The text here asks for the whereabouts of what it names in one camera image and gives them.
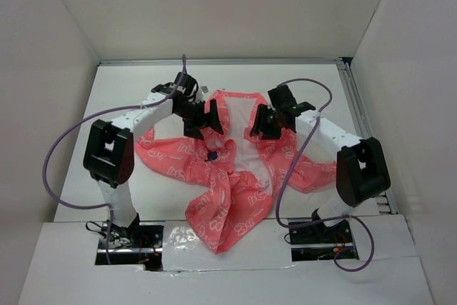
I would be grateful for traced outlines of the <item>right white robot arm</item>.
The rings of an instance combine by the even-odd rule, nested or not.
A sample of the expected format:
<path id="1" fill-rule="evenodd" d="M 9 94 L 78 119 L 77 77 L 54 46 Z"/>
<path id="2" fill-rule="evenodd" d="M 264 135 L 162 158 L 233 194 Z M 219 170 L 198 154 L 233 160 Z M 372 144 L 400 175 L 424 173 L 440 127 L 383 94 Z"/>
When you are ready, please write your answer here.
<path id="1" fill-rule="evenodd" d="M 293 170 L 298 165 L 305 148 L 313 142 L 336 160 L 336 192 L 320 208 L 315 210 L 311 221 L 314 239 L 327 242 L 336 234 L 336 226 L 353 216 L 355 209 L 391 186 L 381 142 L 374 138 L 361 138 L 350 134 L 323 116 L 331 104 L 333 94 L 325 86 L 327 101 L 320 107 L 303 101 L 297 102 L 283 82 L 268 91 L 269 103 L 258 106 L 250 136 L 262 140 L 278 140 L 288 129 L 304 136 L 301 148 L 293 154 L 279 192 L 285 192 Z"/>

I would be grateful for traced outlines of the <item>pink patterned jacket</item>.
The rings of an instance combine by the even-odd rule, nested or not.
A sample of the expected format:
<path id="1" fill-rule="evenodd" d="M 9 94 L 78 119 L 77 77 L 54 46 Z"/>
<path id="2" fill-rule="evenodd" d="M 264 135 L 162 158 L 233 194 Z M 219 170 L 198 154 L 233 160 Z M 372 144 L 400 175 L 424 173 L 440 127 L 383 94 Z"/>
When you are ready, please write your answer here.
<path id="1" fill-rule="evenodd" d="M 260 93 L 216 91 L 218 134 L 203 129 L 204 139 L 156 139 L 149 129 L 135 152 L 151 170 L 208 190 L 191 200 L 185 216 L 191 228 L 215 254 L 232 248 L 268 215 L 297 152 L 296 134 L 284 130 L 278 140 L 250 137 L 257 106 L 267 101 Z M 310 194 L 332 183 L 335 164 L 319 164 L 302 156 L 288 185 Z"/>

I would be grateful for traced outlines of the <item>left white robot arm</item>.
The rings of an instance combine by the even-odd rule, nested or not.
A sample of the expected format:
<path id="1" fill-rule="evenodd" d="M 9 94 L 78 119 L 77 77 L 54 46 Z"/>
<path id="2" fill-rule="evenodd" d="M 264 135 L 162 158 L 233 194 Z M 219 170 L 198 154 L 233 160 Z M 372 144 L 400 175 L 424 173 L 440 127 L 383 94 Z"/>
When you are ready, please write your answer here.
<path id="1" fill-rule="evenodd" d="M 134 171 L 135 143 L 150 128 L 172 115 L 182 118 L 184 135 L 202 140 L 203 129 L 222 134 L 217 103 L 204 101 L 197 80 L 185 72 L 174 81 L 159 84 L 138 105 L 110 121 L 96 120 L 90 128 L 83 166 L 109 204 L 109 224 L 125 247 L 141 238 L 139 214 L 131 200 L 129 179 Z"/>

